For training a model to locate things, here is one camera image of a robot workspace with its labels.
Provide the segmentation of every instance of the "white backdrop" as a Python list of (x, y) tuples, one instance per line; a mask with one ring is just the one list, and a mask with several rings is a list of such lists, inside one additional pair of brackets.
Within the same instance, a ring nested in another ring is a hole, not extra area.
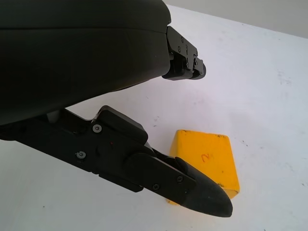
[(2, 231), (302, 231), (308, 220), (308, 39), (170, 7), (207, 75), (156, 78), (70, 109), (109, 105), (168, 153), (177, 129), (229, 136), (241, 192), (216, 218), (132, 193), (16, 142), (0, 141)]

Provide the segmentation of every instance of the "black mechanism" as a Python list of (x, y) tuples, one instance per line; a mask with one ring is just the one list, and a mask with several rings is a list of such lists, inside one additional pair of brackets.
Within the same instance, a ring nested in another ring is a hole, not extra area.
[(18, 141), (133, 192), (232, 214), (226, 193), (143, 127), (104, 106), (93, 120), (65, 107), (163, 76), (201, 79), (197, 49), (161, 0), (0, 0), (0, 139)]

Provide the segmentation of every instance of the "black metal arm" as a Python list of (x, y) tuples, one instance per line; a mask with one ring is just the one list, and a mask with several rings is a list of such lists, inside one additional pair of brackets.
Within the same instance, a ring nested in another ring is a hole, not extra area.
[(109, 106), (93, 120), (63, 109), (0, 127), (16, 140), (133, 192), (151, 190), (187, 208), (228, 217), (232, 204), (211, 179), (147, 143), (143, 127)]

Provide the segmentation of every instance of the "black screw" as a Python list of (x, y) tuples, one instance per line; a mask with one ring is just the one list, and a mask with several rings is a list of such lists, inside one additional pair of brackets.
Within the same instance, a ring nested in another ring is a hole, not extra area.
[(178, 183), (182, 183), (182, 182), (183, 182), (183, 176), (178, 176), (177, 182), (178, 182)]
[(154, 184), (153, 187), (152, 187), (152, 189), (153, 189), (154, 191), (159, 190), (159, 184)]

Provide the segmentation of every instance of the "black clamp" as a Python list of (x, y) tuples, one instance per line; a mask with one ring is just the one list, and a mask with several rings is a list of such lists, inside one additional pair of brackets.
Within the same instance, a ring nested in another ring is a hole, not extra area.
[(170, 70), (163, 78), (195, 80), (205, 76), (206, 68), (203, 61), (198, 58), (197, 49), (170, 26), (167, 28), (167, 41)]
[(230, 199), (215, 182), (182, 159), (152, 149), (142, 125), (108, 106), (93, 120), (62, 109), (0, 126), (0, 138), (16, 140), (133, 192), (146, 188), (198, 212), (232, 214)]

